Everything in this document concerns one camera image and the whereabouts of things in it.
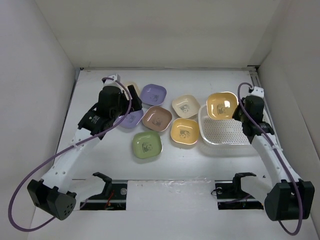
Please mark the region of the yellow panda plate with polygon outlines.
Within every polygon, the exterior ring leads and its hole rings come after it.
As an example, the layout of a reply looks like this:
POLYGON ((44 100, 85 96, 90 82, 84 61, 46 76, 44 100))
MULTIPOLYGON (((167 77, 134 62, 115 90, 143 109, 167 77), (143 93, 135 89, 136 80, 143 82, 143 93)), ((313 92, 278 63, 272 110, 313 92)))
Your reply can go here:
POLYGON ((170 137, 174 142, 191 146, 198 141, 199 136, 200 128, 195 120, 177 118, 173 121, 170 137))
POLYGON ((213 120, 230 120, 238 106, 238 98, 232 92, 217 92, 208 96, 206 109, 213 120))

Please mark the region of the beige panda plate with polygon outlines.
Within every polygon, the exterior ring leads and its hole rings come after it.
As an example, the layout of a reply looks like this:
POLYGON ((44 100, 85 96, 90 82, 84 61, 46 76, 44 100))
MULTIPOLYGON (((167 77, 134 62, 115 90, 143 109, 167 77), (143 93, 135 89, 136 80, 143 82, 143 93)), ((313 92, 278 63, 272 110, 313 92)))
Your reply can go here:
POLYGON ((184 94, 172 101, 172 108, 180 118, 189 119, 198 114, 200 104, 191 94, 184 94))

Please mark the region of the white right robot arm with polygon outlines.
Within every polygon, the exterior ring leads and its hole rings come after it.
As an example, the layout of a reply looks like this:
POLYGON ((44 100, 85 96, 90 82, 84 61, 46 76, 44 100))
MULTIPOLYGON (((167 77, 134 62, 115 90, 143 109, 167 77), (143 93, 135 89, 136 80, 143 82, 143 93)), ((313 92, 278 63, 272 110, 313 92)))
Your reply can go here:
POLYGON ((244 135, 259 154, 270 177, 271 184, 254 173, 237 173, 231 184, 237 197, 250 194, 264 205, 271 221, 308 219, 315 194, 311 181, 304 181, 293 170, 276 143, 275 132, 263 121, 264 100, 248 95, 242 98, 233 113, 240 121, 244 135))

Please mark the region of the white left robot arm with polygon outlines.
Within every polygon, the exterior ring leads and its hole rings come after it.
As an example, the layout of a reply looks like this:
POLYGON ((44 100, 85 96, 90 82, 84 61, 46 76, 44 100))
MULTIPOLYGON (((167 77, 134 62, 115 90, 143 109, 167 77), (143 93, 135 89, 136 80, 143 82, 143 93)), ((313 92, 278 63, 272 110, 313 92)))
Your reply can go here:
POLYGON ((111 130, 131 113, 142 109, 142 101, 133 85, 129 97, 117 85, 105 85, 98 101, 82 117, 70 143, 70 150, 61 154, 39 181, 32 179, 27 190, 33 204, 51 216, 65 220, 80 202, 93 196, 107 198, 112 191, 112 179, 98 171, 85 181, 73 184, 76 167, 111 130))

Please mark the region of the white perforated plastic bin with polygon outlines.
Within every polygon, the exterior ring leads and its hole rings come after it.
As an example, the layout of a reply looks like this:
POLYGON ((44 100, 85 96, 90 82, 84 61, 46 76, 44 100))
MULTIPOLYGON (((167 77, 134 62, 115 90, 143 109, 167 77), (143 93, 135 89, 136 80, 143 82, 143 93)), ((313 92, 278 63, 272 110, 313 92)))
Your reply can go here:
POLYGON ((243 133, 242 123, 234 119, 213 120, 204 104, 198 111, 200 135, 204 152, 215 157, 251 157, 258 153, 243 133))

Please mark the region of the large purple panda plate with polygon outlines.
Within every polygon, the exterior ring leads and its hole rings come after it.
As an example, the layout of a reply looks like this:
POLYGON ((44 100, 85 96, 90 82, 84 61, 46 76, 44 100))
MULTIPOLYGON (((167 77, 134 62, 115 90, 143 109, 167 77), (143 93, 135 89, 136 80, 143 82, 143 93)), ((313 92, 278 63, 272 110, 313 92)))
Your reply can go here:
POLYGON ((129 113, 119 125, 126 129, 133 129, 142 120, 143 116, 144 116, 143 109, 133 111, 129 113))

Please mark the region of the small purple panda plate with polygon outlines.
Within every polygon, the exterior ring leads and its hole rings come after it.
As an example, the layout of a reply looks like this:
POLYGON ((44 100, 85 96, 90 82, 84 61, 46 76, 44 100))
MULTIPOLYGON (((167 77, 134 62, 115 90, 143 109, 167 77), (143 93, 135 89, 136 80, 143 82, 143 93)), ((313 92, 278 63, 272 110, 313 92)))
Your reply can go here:
POLYGON ((150 106, 160 106, 167 95, 165 87, 157 84, 147 84, 140 93, 141 101, 150 106))

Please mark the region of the brown panda plate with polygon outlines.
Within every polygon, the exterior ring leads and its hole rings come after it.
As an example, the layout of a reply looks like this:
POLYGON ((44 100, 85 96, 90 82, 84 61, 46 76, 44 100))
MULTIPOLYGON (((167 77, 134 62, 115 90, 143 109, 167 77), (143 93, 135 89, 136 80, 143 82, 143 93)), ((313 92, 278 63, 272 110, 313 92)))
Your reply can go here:
POLYGON ((145 127, 156 132, 165 131, 170 125, 173 116, 170 111, 161 106, 150 107, 142 118, 145 127))

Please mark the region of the green panda plate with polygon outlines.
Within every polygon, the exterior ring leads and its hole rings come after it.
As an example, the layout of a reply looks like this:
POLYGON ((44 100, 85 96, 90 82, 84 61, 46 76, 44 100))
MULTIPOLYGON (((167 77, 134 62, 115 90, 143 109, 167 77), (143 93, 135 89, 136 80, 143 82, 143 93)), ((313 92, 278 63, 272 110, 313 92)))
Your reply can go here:
POLYGON ((134 135, 132 139, 134 155, 139 159, 153 158, 163 150, 160 135, 156 131, 144 131, 134 135))

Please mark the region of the aluminium rail right side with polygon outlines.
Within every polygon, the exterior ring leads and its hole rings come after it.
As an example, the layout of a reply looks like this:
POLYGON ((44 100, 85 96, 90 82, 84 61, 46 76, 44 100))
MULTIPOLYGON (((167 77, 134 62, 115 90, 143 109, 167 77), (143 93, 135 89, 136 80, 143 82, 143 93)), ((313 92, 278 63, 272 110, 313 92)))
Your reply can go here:
MULTIPOLYGON (((260 83, 259 80, 259 76, 258 76, 258 72, 257 69, 254 66, 248 66, 248 71, 249 71, 249 76, 251 78, 252 81, 252 85, 253 87, 262 87, 262 84, 260 83)), ((264 109, 266 111, 266 114, 263 114, 264 118, 266 119, 266 121, 270 124, 271 128, 274 131, 274 135, 272 135, 271 133, 268 133, 268 137, 267 140, 271 140, 271 150, 274 152, 274 154, 276 155, 276 159, 279 161, 279 165, 281 166, 280 168, 284 170, 285 174, 289 177, 292 175, 292 168, 290 166, 290 164, 288 163, 287 159, 285 158, 284 154, 283 154, 283 149, 281 148, 280 144, 278 143, 278 137, 277 137, 277 133, 276 133, 276 129, 274 127, 273 121, 272 121, 272 117, 267 105, 267 100, 266 100, 266 91, 264 89, 264 109)))

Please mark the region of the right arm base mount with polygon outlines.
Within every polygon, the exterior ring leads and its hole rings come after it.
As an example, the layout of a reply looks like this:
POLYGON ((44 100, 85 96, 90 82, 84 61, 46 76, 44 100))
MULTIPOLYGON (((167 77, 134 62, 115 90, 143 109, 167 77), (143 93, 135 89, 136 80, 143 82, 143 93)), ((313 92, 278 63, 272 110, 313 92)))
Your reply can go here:
POLYGON ((262 203, 241 188, 241 179, 255 177, 251 172, 236 173, 232 180, 215 180, 211 195, 217 199, 219 210, 264 210, 262 203))

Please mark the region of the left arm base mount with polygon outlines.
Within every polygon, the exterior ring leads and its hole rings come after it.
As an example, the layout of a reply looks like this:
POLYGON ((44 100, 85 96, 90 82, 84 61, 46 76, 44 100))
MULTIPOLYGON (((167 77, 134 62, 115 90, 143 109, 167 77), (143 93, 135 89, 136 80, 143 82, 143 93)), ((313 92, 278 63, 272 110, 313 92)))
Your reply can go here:
POLYGON ((82 201, 80 210, 125 211, 127 204, 128 181, 112 180, 100 172, 93 174, 103 181, 103 189, 96 195, 82 201))

